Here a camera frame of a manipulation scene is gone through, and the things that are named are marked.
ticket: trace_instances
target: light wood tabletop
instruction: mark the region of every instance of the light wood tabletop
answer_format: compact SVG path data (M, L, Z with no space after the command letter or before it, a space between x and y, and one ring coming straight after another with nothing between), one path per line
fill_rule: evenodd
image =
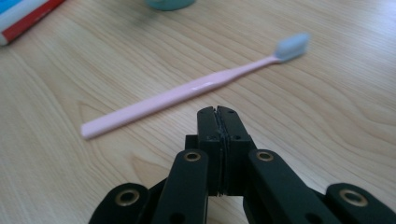
M92 140L81 124L190 80L307 53ZM396 3L67 0L0 48L0 223L88 223L122 183L166 178L198 110L238 112L258 148L324 193L347 182L396 210ZM248 223L242 198L210 198L207 223Z

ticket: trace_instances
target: toothpaste tube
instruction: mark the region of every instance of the toothpaste tube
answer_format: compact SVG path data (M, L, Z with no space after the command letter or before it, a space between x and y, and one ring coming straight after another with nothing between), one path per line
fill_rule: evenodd
M0 0L0 45L6 45L64 0Z

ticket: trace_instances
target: black plastic bracket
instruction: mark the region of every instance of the black plastic bracket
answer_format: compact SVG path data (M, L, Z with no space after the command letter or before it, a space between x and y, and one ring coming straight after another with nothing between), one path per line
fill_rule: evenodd
M396 214L350 184L310 189L274 151L257 149L230 108L197 114L168 178L151 189L124 184L111 190L90 224L204 224L208 196L242 196L247 220L269 224L396 224Z

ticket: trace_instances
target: teal object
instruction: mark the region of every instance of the teal object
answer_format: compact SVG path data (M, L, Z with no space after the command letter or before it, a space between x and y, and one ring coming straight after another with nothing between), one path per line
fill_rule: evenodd
M17 5L22 0L0 0L0 14Z
M145 0L150 7L161 11L178 10L187 7L195 2L195 0Z

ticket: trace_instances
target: toothbrush handle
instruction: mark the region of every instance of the toothbrush handle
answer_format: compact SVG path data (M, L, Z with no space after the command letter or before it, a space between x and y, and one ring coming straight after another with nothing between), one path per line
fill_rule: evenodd
M81 135L85 139L93 138L126 123L141 119L149 114L165 109L168 106L175 105L204 92L213 91L215 88L225 85L235 78L241 77L245 73L276 62L277 58L270 56L255 63L200 77L170 91L166 91L137 104L129 105L123 109L104 115L99 119L87 122L81 126Z

